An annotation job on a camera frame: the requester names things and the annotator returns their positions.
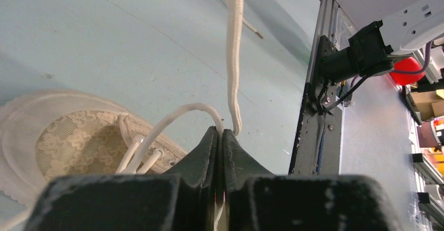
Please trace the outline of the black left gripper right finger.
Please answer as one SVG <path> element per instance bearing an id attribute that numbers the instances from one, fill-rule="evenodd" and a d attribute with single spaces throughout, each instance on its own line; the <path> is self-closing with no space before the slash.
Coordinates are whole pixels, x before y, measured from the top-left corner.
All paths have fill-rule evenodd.
<path id="1" fill-rule="evenodd" d="M 274 175 L 226 129 L 229 230 L 402 230 L 380 184 L 362 175 Z"/>

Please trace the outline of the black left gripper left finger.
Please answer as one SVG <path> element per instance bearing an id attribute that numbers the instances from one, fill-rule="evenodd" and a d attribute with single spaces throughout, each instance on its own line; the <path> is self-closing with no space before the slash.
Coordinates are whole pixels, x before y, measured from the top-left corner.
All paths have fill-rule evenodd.
<path id="1" fill-rule="evenodd" d="M 218 134 L 162 174 L 69 175 L 44 189 L 25 230 L 211 230 Z"/>

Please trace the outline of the beige sneaker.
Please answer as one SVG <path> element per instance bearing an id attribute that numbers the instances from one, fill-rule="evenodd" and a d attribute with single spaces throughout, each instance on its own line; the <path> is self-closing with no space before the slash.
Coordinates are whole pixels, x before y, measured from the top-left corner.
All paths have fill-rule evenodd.
<path id="1" fill-rule="evenodd" d="M 161 136 L 190 111 L 223 120 L 202 103 L 187 104 L 151 126 L 114 102 L 85 92 L 40 91 L 1 107 L 1 190 L 26 206 L 2 223 L 9 230 L 30 216 L 38 193 L 67 174 L 164 172 L 184 152 Z"/>

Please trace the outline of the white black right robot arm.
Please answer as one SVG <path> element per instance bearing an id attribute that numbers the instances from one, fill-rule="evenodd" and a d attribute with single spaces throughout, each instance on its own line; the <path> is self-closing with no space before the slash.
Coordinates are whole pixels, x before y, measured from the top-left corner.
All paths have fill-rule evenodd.
<path id="1" fill-rule="evenodd" d="M 321 60 L 321 74 L 334 83 L 384 75 L 442 34 L 443 0 L 418 0 L 357 31 L 348 47 Z"/>

